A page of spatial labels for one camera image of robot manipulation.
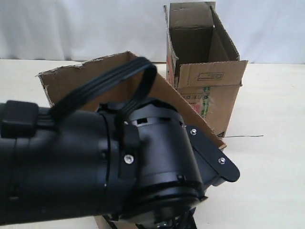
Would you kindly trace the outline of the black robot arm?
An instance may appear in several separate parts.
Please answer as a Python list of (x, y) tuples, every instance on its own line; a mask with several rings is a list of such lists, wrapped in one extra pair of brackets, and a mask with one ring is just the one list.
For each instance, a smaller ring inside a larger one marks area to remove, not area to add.
[(1, 225), (96, 215), (158, 224), (199, 204), (203, 181), (177, 110), (150, 98), (116, 125), (121, 107), (43, 125), (48, 108), (1, 104)]

